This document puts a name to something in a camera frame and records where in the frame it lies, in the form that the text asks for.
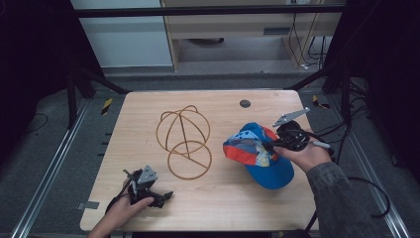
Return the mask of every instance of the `hat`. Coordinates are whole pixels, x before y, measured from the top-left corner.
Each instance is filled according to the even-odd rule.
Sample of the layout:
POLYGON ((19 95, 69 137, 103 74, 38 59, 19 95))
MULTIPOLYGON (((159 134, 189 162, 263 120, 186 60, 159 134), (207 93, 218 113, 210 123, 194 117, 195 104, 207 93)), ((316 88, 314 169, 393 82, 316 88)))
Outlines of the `hat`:
POLYGON ((278 189, 291 182, 294 170, 290 160, 264 148, 264 142, 275 139, 272 131, 251 122, 223 143, 223 151, 227 158, 244 164, 259 185, 278 189))

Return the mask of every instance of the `white wall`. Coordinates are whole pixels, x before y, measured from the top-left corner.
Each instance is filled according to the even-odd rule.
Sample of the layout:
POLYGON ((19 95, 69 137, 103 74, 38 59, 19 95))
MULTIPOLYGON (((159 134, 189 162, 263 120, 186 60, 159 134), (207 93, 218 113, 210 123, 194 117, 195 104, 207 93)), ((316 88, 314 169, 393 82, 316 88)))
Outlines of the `white wall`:
MULTIPOLYGON (((158 0, 71 0, 74 9, 160 7, 158 0)), ((172 66, 163 17, 80 18, 102 67, 172 66)))

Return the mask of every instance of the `gold wire frame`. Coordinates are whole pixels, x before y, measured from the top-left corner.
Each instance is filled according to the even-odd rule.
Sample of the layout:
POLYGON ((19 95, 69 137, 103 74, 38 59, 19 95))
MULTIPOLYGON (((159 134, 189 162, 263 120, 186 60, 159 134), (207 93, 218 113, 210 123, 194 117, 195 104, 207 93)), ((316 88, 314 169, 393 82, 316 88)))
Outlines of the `gold wire frame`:
POLYGON ((198 112, 198 109, 195 106, 189 105, 189 106, 184 107, 181 110, 177 110, 177 111, 165 111, 165 112, 163 112, 160 115, 160 121, 157 124, 157 132, 156 132, 156 135, 157 135, 157 142, 160 144, 160 146, 164 150, 166 150, 166 151, 169 152, 169 154, 167 156, 167 166, 168 166, 170 172, 174 176, 176 176, 176 177, 178 177, 180 179, 198 179, 198 178, 204 176, 209 171, 210 166, 211 166, 211 163, 212 163, 212 155, 211 155, 210 149, 205 144, 207 143, 207 141, 208 141, 208 139, 210 137, 210 123, 208 122, 207 118, 204 117, 204 115, 202 115, 201 113, 198 112), (188 117, 186 117, 185 115, 183 115, 184 112, 192 112, 192 113, 196 113, 196 114, 200 115, 206 121, 206 123, 207 123, 207 127, 208 127, 208 133, 207 133, 207 135, 204 135, 204 133, 201 131, 201 129, 192 120, 190 120, 188 117), (158 137, 158 130, 159 130, 159 127, 160 127, 161 123, 168 116, 173 115, 173 114, 175 115, 175 117, 172 120, 172 122, 170 123, 169 129, 167 130, 167 133, 166 133, 166 136, 165 136, 165 140, 164 140, 164 144, 163 144, 160 141, 159 137, 158 137), (181 125, 183 142, 180 142, 180 143, 176 144, 174 147, 172 147, 170 149, 168 147, 168 139, 169 139, 169 135, 170 135, 170 132, 172 130, 173 124, 176 122, 176 120, 179 120, 180 125, 181 125), (189 123, 191 123, 191 125, 193 125, 197 129, 197 131, 200 133, 201 137, 203 138, 203 142, 200 142, 200 141, 197 141, 197 140, 187 140, 186 134, 185 134, 185 128, 184 128, 184 122, 183 122, 183 120, 188 121, 189 123), (198 144, 199 147, 197 147, 194 150, 190 151, 189 150, 189 147, 188 147, 188 144, 191 144, 191 143, 198 144), (181 153, 181 152, 179 152, 179 151, 176 150, 181 145, 185 145, 186 152, 181 153), (192 153, 200 150, 203 147, 207 150, 207 152, 209 154, 209 163, 208 163, 208 165, 203 165, 202 163, 200 163, 200 162, 195 161, 194 159, 192 159, 191 156, 190 156, 192 153), (199 174, 198 176, 195 176, 195 177, 184 177, 184 176, 181 176, 181 175, 177 174, 173 170, 172 166, 170 165, 170 157, 171 157, 172 154, 176 154, 176 155, 180 155, 180 156, 184 157, 185 159, 187 159, 187 160, 189 160, 189 161, 191 161, 191 162, 193 162, 193 163, 195 163, 195 164, 203 167, 205 169, 205 171, 203 173, 199 174))

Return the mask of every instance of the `cap brim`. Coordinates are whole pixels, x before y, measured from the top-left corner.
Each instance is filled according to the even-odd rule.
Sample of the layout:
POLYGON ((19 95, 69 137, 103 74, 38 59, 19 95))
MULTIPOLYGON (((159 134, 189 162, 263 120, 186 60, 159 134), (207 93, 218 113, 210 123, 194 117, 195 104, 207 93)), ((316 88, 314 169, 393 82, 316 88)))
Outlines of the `cap brim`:
POLYGON ((282 188, 288 185, 294 177, 290 160, 282 157, 269 167, 249 165, 245 165, 245 167, 259 185, 268 189, 282 188))

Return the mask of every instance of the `sleeve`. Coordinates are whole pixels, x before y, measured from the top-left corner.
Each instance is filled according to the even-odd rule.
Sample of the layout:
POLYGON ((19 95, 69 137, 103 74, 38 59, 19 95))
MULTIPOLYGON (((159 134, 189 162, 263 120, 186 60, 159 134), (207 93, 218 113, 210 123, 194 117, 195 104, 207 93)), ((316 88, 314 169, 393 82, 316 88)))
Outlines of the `sleeve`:
POLYGON ((306 175, 314 193, 321 237, 383 237, 336 164, 321 164, 306 175))

